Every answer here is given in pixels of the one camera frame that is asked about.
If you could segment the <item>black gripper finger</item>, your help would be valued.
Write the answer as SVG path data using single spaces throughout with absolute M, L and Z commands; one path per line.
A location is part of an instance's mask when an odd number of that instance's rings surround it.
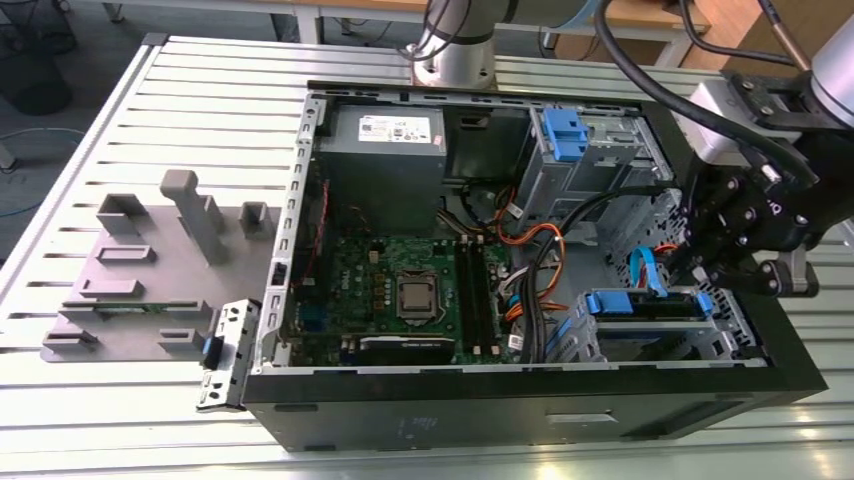
M 684 241 L 668 258 L 671 278 L 691 282 L 692 272 L 712 264 L 721 249 L 725 227 L 717 218 L 732 197 L 732 171 L 728 167 L 695 164 L 684 184 L 681 217 Z
M 813 298 L 820 289 L 804 246 L 759 263 L 744 258 L 739 264 L 717 267 L 716 286 L 777 298 Z

